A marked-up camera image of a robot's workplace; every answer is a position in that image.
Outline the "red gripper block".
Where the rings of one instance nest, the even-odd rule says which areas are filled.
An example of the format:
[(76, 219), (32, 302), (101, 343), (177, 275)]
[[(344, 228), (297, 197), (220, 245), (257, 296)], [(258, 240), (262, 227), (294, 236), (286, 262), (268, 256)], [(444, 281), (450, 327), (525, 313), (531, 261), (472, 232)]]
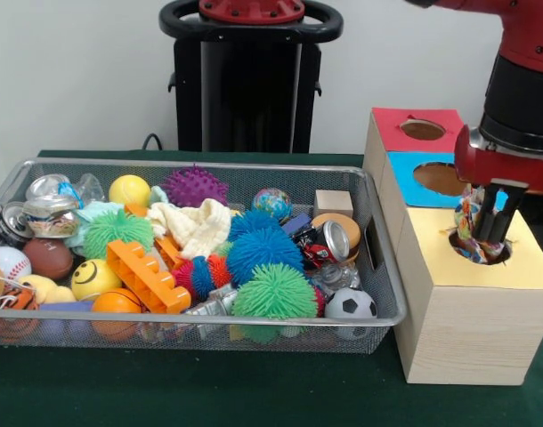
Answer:
[[(502, 243), (526, 190), (532, 194), (543, 194), (543, 155), (498, 147), (486, 140), (476, 127), (464, 125), (460, 130), (455, 144), (454, 165), (461, 181), (485, 186), (474, 224), (476, 240)], [(497, 189), (495, 185), (489, 185), (492, 183), (521, 189)], [(502, 209), (496, 211), (500, 191), (507, 195), (507, 200)]]

